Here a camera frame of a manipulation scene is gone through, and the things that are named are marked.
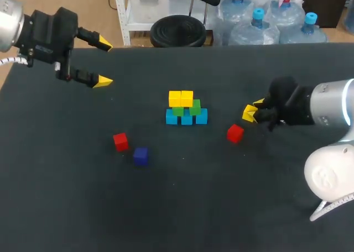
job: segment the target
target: red block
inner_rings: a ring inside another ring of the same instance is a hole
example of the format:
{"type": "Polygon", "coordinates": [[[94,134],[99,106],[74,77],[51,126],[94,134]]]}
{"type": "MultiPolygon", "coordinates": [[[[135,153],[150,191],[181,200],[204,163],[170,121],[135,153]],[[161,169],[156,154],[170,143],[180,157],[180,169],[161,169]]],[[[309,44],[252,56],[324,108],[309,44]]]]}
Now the red block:
{"type": "Polygon", "coordinates": [[[234,124],[227,131],[227,139],[233,143],[238,143],[242,140],[244,129],[234,124]]]}
{"type": "Polygon", "coordinates": [[[128,139],[125,133],[119,133],[113,135],[114,144],[116,145],[117,151],[125,151],[129,149],[128,139]]]}

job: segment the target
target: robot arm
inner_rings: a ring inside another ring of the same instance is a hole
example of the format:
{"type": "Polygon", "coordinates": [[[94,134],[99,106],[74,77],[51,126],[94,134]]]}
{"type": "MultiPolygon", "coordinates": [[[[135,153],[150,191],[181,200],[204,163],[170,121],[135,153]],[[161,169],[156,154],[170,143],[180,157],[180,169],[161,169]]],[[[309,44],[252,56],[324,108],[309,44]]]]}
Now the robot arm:
{"type": "Polygon", "coordinates": [[[54,15],[35,10],[29,16],[23,13],[22,4],[15,0],[0,0],[0,8],[0,51],[6,52],[15,46],[27,58],[26,61],[9,58],[5,62],[18,62],[28,67],[33,66],[34,60],[55,63],[58,79],[74,80],[92,88],[112,82],[97,73],[70,66],[75,38],[104,51],[112,49],[99,33],[79,28],[76,13],[61,7],[54,15]]]}
{"type": "Polygon", "coordinates": [[[354,79],[299,86],[292,77],[274,80],[268,96],[254,103],[254,120],[276,125],[341,126],[347,134],[339,141],[314,151],[305,163],[310,189],[321,204],[310,217],[314,221],[334,208],[354,200],[354,79]]]}

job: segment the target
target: green block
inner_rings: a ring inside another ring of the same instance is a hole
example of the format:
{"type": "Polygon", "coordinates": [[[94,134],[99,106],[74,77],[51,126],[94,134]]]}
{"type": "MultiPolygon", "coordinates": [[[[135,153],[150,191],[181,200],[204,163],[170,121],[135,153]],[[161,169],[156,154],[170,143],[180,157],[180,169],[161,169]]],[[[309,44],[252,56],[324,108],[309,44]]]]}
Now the green block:
{"type": "Polygon", "coordinates": [[[172,114],[174,116],[182,117],[183,116],[183,107],[173,107],[172,114]]]}
{"type": "Polygon", "coordinates": [[[191,116],[199,116],[201,114],[200,100],[194,99],[193,106],[189,108],[189,114],[191,116]]]}

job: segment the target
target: blue block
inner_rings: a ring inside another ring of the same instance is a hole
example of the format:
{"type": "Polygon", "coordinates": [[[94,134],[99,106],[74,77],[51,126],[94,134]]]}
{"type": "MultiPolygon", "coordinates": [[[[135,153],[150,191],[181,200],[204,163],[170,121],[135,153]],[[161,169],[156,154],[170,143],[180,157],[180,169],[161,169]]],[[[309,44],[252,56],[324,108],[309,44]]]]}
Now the blue block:
{"type": "Polygon", "coordinates": [[[182,125],[193,125],[193,116],[189,114],[189,109],[185,109],[181,117],[182,125]]]}
{"type": "Polygon", "coordinates": [[[177,125],[178,118],[173,115],[172,109],[166,109],[166,124],[167,125],[177,125]]]}
{"type": "Polygon", "coordinates": [[[148,148],[136,148],[133,158],[135,166],[148,165],[148,148]]]}
{"type": "Polygon", "coordinates": [[[195,116],[195,124],[207,124],[208,123],[208,109],[202,108],[201,114],[195,116]]]}

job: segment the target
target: dark blue block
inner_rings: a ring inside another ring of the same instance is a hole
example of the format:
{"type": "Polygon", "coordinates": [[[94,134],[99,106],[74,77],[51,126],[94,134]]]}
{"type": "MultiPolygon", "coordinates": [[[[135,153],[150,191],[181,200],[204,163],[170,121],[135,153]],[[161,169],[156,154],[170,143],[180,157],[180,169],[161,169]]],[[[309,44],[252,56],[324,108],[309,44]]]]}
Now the dark blue block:
{"type": "Polygon", "coordinates": [[[189,109],[184,110],[184,114],[181,117],[182,125],[193,125],[193,116],[189,114],[189,109]]]}
{"type": "Polygon", "coordinates": [[[133,158],[135,166],[148,165],[148,148],[136,148],[133,158]]]}

